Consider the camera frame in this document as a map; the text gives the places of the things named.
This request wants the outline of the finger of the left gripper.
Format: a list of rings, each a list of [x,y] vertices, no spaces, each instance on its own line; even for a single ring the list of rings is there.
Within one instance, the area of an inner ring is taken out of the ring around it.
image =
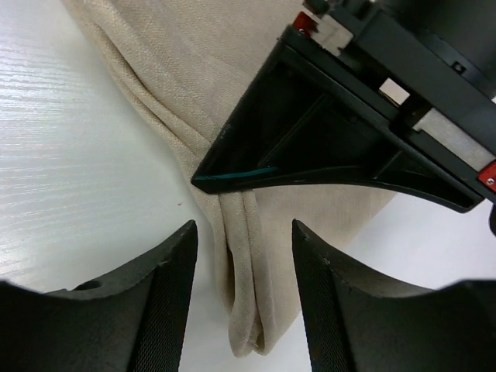
[[[468,212],[482,196],[391,131],[398,109],[292,26],[194,172],[208,194],[359,185]]]

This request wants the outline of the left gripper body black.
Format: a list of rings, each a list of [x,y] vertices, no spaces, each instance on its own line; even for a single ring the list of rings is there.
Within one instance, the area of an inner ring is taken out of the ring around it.
[[[294,21],[336,97],[394,145],[371,182],[465,212],[495,199],[493,1],[306,1]],[[405,154],[416,174],[393,169]]]

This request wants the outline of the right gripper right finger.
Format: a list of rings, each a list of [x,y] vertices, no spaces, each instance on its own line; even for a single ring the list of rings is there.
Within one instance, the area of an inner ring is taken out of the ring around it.
[[[431,290],[330,246],[300,221],[292,251],[314,371],[493,371],[495,282]]]

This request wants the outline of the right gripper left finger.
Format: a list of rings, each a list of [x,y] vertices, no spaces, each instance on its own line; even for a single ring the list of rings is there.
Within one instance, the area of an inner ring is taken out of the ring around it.
[[[185,223],[148,252],[73,290],[1,283],[3,371],[176,371],[197,261]]]

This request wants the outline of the beige cloth napkin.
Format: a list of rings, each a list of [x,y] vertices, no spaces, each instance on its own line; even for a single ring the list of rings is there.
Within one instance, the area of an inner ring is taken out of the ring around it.
[[[66,7],[190,178],[300,4],[68,1]],[[215,280],[237,357],[268,354],[300,312],[292,220],[344,248],[394,197],[339,185],[193,195],[212,227]]]

